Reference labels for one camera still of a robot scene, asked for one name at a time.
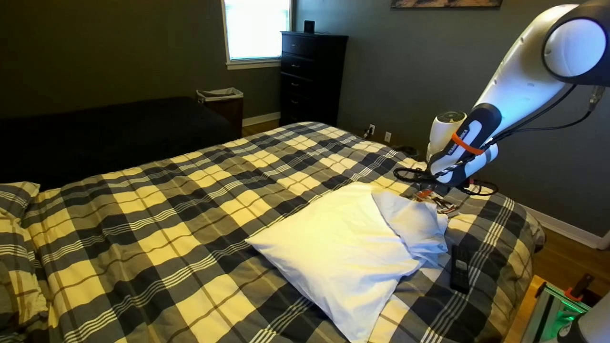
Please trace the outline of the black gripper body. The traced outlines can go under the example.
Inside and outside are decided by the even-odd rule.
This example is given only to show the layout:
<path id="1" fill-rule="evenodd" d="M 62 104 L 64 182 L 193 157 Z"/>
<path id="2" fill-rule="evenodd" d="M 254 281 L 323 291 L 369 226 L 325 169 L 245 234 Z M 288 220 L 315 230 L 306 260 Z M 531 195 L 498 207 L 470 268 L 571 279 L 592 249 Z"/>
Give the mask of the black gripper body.
<path id="1" fill-rule="evenodd" d="M 454 245 L 450 258 L 450 287 L 468 293 L 471 289 L 470 270 L 471 251 L 464 245 Z"/>

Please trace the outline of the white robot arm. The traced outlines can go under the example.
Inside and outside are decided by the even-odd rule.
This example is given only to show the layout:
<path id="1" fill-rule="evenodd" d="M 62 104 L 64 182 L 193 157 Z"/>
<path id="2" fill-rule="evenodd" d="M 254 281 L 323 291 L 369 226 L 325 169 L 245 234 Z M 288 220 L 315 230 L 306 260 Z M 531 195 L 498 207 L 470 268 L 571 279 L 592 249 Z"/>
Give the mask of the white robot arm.
<path id="1" fill-rule="evenodd" d="M 460 184 L 508 152 L 515 194 L 609 234 L 609 0 L 557 3 L 513 41 L 466 117 L 430 142 L 430 173 Z"/>

